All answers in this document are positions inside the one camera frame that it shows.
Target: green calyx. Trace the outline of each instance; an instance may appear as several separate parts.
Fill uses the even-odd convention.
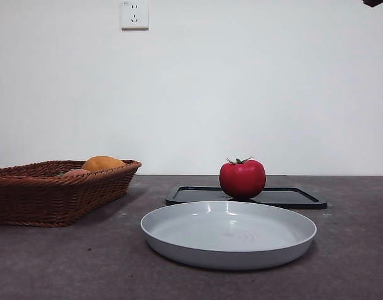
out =
[[[231,164],[244,164],[246,161],[248,161],[251,158],[253,157],[246,158],[243,161],[239,160],[239,158],[236,158],[236,162],[231,161],[229,158],[227,158],[227,161],[230,162]]]

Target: table surface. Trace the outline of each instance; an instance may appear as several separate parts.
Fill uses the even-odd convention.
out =
[[[328,201],[297,212],[318,232],[297,260],[257,271],[190,267],[152,250],[140,229],[177,185],[218,176],[135,176],[129,192],[72,226],[0,225],[0,299],[383,299],[383,176],[268,176]]]

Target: round plate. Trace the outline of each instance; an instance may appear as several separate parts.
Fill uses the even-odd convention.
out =
[[[303,255],[317,228],[287,209],[247,202],[203,201],[156,209],[141,220],[158,253],[203,268],[249,270]]]

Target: orange fruit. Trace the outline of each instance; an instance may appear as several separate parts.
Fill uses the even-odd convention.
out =
[[[125,163],[119,159],[109,156],[95,156],[89,158],[83,165],[82,169],[90,172],[98,172],[124,166]]]
[[[68,177],[68,176],[76,176],[76,175],[83,175],[83,174],[89,174],[90,171],[83,170],[83,169],[76,169],[76,170],[70,170],[62,175],[62,178]]]

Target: dark object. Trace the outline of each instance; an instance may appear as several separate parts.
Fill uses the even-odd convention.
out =
[[[240,201],[226,195],[220,187],[178,186],[166,197],[166,205],[197,201]],[[264,190],[244,202],[268,204],[286,209],[323,209],[327,202],[318,200],[296,187],[265,187]]]
[[[80,169],[84,161],[46,161],[0,169],[0,224],[62,227],[127,193],[141,166],[123,167],[78,176],[57,177]]]
[[[383,3],[383,0],[364,0],[364,4],[366,4],[372,8],[377,6],[380,3]]]

